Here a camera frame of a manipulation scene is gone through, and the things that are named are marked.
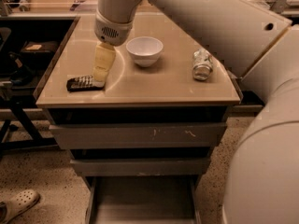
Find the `white gripper with vent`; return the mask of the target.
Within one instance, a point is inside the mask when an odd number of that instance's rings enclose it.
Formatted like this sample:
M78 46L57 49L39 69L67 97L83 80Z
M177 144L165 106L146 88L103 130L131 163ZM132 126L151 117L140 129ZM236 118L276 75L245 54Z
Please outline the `white gripper with vent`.
M104 42L95 47L93 78L96 81L105 82L107 80L108 73L116 58L114 47L122 45L127 40L132 27L131 21L126 23L110 21L99 11L96 11L94 32L97 38Z

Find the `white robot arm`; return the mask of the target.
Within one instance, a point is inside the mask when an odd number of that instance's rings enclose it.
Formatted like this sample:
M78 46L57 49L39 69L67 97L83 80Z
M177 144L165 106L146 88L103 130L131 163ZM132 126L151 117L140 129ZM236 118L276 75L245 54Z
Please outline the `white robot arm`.
M142 0L98 0L95 33L127 38ZM246 0L148 0L265 103L238 143L221 224L299 224L298 28Z

